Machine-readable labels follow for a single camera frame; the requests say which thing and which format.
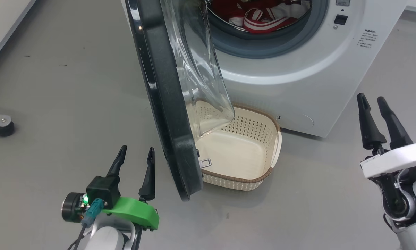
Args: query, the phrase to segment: caster wheel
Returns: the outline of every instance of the caster wheel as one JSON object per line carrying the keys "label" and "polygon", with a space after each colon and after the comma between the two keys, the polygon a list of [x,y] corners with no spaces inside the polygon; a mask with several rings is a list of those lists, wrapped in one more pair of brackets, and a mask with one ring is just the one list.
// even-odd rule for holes
{"label": "caster wheel", "polygon": [[13,122],[9,123],[9,125],[7,125],[5,127],[0,127],[0,136],[1,137],[10,136],[14,132],[15,132],[15,126],[14,126]]}

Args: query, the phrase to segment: white washing machine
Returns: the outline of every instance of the white washing machine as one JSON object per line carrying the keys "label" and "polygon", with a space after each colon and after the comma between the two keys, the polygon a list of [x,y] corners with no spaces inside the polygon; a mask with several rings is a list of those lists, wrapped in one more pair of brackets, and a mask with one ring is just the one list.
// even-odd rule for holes
{"label": "white washing machine", "polygon": [[210,15],[231,100],[271,114],[283,128],[326,137],[406,3],[312,0],[308,15],[263,38]]}
{"label": "white washing machine", "polygon": [[203,0],[122,3],[184,200],[203,187],[195,142],[232,121],[233,103],[266,112],[284,128],[327,136],[406,6],[312,0],[294,24],[255,36],[222,24]]}

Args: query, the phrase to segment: green led light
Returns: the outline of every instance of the green led light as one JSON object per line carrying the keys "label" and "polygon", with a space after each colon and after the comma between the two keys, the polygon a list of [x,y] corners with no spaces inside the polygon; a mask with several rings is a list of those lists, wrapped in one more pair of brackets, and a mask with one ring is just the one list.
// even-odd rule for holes
{"label": "green led light", "polygon": [[87,197],[87,194],[83,196],[83,204],[85,205],[89,204],[89,198]]}

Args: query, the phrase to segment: green 3d-printed bracket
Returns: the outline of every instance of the green 3d-printed bracket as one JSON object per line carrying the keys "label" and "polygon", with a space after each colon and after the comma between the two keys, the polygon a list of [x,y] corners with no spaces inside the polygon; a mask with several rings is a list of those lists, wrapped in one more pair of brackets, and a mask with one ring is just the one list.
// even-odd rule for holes
{"label": "green 3d-printed bracket", "polygon": [[159,228],[159,214],[153,206],[134,198],[120,197],[113,209],[103,209],[103,213],[112,213],[147,229]]}

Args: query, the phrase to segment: white wall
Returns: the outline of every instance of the white wall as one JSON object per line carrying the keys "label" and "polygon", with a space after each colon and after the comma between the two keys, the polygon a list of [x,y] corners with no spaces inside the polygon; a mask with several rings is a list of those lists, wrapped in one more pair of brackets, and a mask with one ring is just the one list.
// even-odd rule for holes
{"label": "white wall", "polygon": [[0,0],[0,50],[35,0]]}

